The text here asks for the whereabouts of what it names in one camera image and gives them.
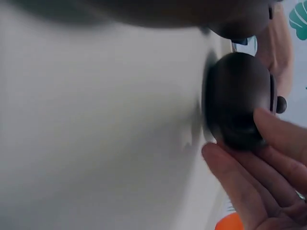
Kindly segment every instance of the white surface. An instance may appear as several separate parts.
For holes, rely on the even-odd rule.
[[[199,99],[221,39],[0,11],[1,228],[203,230],[220,186]]]

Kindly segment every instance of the blurry object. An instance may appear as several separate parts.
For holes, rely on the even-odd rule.
[[[76,0],[124,23],[145,27],[206,26],[238,20],[274,0]]]
[[[210,23],[209,28],[221,37],[244,40],[263,31],[272,18],[272,6],[264,4],[236,20],[226,23]]]
[[[287,108],[269,70],[249,54],[231,53],[210,69],[206,81],[204,122],[215,139],[236,150],[265,146],[253,120],[254,109],[281,114]]]
[[[8,2],[42,19],[69,26],[105,23],[71,0],[8,0]]]

